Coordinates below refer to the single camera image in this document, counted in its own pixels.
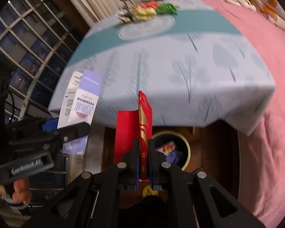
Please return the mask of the person's left hand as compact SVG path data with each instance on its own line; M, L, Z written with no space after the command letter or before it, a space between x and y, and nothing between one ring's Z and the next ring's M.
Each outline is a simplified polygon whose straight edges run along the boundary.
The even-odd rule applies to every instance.
M0 199L7 194L3 185L0 185ZM31 191L28 178L18 179L14 182L12 200L15 203L29 204L31 202Z

